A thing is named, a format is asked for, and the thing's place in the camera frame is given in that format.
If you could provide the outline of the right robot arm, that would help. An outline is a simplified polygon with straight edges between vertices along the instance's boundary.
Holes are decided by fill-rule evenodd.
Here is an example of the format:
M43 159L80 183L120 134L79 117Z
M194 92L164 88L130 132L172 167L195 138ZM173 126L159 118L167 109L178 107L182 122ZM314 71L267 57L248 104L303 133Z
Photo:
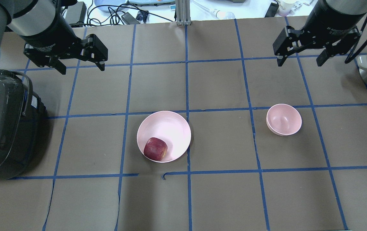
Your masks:
M319 0L301 29L287 25L274 41L277 65L307 49L322 50L316 59L319 67L335 55L345 55L361 38L363 28L358 29L357 23L364 16L367 0Z

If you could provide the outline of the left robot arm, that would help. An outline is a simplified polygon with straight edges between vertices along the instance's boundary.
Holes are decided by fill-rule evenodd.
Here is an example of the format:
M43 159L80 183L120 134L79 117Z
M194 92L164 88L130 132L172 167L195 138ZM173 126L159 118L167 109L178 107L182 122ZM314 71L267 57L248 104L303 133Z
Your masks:
M62 60L78 59L105 70L107 47L94 34L78 38L50 0L0 0L0 44L7 27L26 42L24 54L38 67L66 74Z

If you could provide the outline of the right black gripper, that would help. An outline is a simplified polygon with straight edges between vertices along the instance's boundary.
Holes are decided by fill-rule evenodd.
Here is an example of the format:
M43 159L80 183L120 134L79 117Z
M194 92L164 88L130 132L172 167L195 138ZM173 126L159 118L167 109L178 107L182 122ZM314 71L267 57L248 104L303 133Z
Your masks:
M273 42L277 65L283 66L289 56L307 49L324 48L316 58L318 67L335 55L348 53L358 45L362 35L357 28L361 18L362 13L315 6L300 30L287 25Z

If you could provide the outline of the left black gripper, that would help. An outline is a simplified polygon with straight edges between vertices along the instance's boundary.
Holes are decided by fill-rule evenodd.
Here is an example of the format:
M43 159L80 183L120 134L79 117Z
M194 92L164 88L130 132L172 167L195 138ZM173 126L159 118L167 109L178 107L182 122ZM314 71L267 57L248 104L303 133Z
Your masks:
M23 54L38 67L49 67L62 75L66 66L58 59L76 58L95 63L100 71L105 70L108 48L95 34L85 39L76 36L71 26L60 13L55 13L51 25L46 30L32 36L24 36Z

